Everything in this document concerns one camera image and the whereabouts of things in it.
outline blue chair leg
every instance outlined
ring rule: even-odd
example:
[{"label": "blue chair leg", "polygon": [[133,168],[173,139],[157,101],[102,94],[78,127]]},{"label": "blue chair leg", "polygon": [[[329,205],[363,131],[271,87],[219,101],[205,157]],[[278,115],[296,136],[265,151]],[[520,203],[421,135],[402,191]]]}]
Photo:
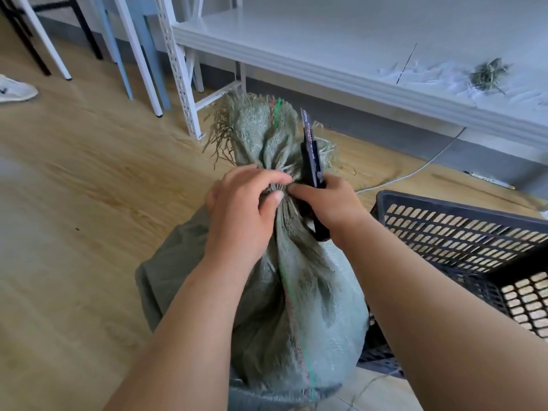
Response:
[{"label": "blue chair leg", "polygon": [[103,28],[105,29],[105,34],[103,35],[105,37],[105,43],[109,46],[109,51],[114,56],[112,60],[116,62],[118,65],[118,70],[120,71],[120,76],[122,77],[122,81],[124,82],[124,86],[126,87],[126,91],[128,93],[129,99],[133,99],[133,92],[131,86],[129,86],[128,76],[126,75],[126,69],[124,68],[124,64],[122,63],[122,57],[120,56],[120,50],[118,49],[118,45],[116,44],[116,39],[114,38],[114,34],[112,32],[112,27],[110,26],[110,20],[108,19],[108,12],[105,10],[105,6],[102,3],[101,0],[93,0],[95,5],[97,6],[97,11],[99,13],[99,17],[101,19]]},{"label": "blue chair leg", "polygon": [[150,28],[148,27],[146,18],[133,9],[130,9],[130,14],[132,15],[135,30],[137,31],[141,45],[145,51],[148,67],[150,68],[150,72],[152,73],[152,77],[156,83],[156,89],[160,95],[162,106],[165,110],[171,110],[171,103],[169,102],[168,91],[166,89],[166,82],[164,81],[160,59],[158,58],[156,47],[154,47],[154,41],[152,40],[152,35],[150,33]]}]

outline black scissors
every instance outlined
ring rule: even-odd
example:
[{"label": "black scissors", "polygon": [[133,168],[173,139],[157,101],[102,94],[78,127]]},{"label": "black scissors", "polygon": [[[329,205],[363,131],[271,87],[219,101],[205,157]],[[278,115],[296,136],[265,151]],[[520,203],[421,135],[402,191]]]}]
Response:
[{"label": "black scissors", "polygon": [[[303,119],[304,141],[301,143],[301,154],[303,155],[303,183],[308,186],[325,189],[325,179],[323,178],[322,164],[319,161],[318,145],[314,139],[310,119],[305,110],[301,108],[301,117]],[[314,231],[312,235],[317,241],[327,241],[331,235],[316,217],[312,208],[303,202],[303,211],[312,214],[314,220]]]}]

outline black plastic crate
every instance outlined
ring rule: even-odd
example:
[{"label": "black plastic crate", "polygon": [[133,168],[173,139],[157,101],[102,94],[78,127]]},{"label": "black plastic crate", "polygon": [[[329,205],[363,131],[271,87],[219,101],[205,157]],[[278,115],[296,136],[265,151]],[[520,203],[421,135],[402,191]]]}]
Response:
[{"label": "black plastic crate", "polygon": [[[371,214],[441,272],[548,343],[548,222],[428,199],[377,194]],[[379,325],[360,366],[397,369]]]}]

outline white metal shelf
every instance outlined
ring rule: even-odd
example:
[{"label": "white metal shelf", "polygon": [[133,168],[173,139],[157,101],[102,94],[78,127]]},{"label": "white metal shelf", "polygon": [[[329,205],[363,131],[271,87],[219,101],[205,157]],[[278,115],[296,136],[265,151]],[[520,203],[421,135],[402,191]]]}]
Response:
[{"label": "white metal shelf", "polygon": [[[534,74],[535,88],[542,85],[548,95],[548,56],[535,53],[538,43],[525,43],[533,30],[548,38],[543,13],[548,0],[245,0],[236,9],[174,23],[172,31],[179,45],[548,147],[548,107],[529,110],[502,95],[472,100],[406,75],[396,84],[379,73],[403,70],[417,43],[412,61],[425,66],[456,60],[473,67],[503,56]],[[536,58],[535,69],[523,58]]]}]

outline gray baseboard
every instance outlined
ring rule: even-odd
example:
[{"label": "gray baseboard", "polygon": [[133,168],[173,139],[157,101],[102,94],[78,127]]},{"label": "gray baseboard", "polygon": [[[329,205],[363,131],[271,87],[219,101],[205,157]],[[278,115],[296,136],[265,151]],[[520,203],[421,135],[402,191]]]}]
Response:
[{"label": "gray baseboard", "polygon": [[[79,27],[44,17],[41,17],[41,21],[52,37],[87,46],[86,38]],[[95,38],[108,57],[102,36],[95,33]],[[118,47],[124,62],[135,63],[127,41],[118,40]],[[166,53],[161,53],[161,62],[164,71],[170,74],[171,68]],[[201,65],[201,69],[204,85],[208,88],[220,89],[234,80],[233,73],[226,70],[204,64]],[[451,138],[433,131],[399,123],[253,78],[247,79],[247,90],[256,94],[282,97],[291,102],[295,109],[305,108],[326,128],[411,156],[432,158],[451,141]],[[523,192],[548,199],[548,166],[540,163],[461,140],[456,140],[436,159],[436,163],[456,170],[493,177],[514,185]]]}]

